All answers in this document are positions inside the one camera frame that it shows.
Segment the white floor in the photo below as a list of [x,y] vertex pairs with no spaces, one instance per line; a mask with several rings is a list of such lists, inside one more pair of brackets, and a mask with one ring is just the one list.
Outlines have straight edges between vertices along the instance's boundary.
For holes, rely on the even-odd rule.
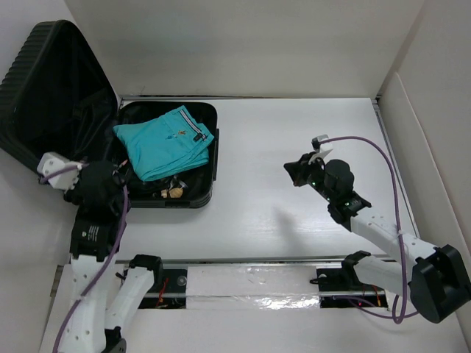
[[[209,101],[218,112],[219,164],[213,198],[199,210],[134,209],[119,259],[283,259],[382,252],[335,224],[327,203],[295,188],[283,164],[312,151],[311,139],[358,135],[386,148],[369,99]],[[382,157],[359,141],[336,142],[329,158],[347,161],[355,189],[394,220],[391,178]],[[413,231],[401,198],[403,228]]]

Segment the red wire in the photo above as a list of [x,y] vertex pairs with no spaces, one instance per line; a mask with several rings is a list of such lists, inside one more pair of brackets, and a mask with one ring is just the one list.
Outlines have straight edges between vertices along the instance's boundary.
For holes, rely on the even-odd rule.
[[162,287],[162,289],[161,289],[160,292],[159,292],[159,300],[157,301],[157,306],[159,306],[159,304],[163,301],[163,300],[162,300],[162,295],[163,295],[163,293],[165,292],[165,288],[167,288],[167,283],[169,283],[169,279],[168,279],[168,278],[165,279],[165,282],[163,283],[163,287]]
[[376,293],[376,300],[378,301],[378,306],[381,306],[381,300],[380,300],[380,295],[378,294],[378,289],[376,288],[375,285],[372,285],[373,289],[375,290]]

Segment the white backdrop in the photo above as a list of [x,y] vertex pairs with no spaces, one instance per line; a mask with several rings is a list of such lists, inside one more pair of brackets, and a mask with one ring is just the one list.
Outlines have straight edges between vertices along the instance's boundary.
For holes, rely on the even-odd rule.
[[[429,0],[380,101],[420,234],[455,246],[471,274],[468,0]],[[471,304],[458,312],[471,346]]]
[[423,0],[65,0],[119,94],[374,97]]

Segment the black suitcase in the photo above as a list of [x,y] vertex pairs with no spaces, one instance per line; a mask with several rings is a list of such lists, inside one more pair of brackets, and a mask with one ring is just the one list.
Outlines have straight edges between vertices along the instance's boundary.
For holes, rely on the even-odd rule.
[[0,85],[0,147],[32,171],[49,151],[70,160],[120,163],[127,153],[112,132],[114,125],[148,121],[182,105],[215,137],[209,163],[184,173],[191,187],[181,199],[163,198],[159,182],[134,178],[133,207],[198,208],[210,201],[219,142],[216,109],[200,102],[148,100],[119,109],[79,29],[65,20],[43,22],[32,30]]

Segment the teal shorts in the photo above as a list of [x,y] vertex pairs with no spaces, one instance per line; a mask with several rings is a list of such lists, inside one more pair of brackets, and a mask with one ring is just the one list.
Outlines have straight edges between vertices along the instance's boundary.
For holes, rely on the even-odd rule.
[[169,177],[209,162],[214,136],[184,106],[142,124],[116,125],[134,172],[143,182]]

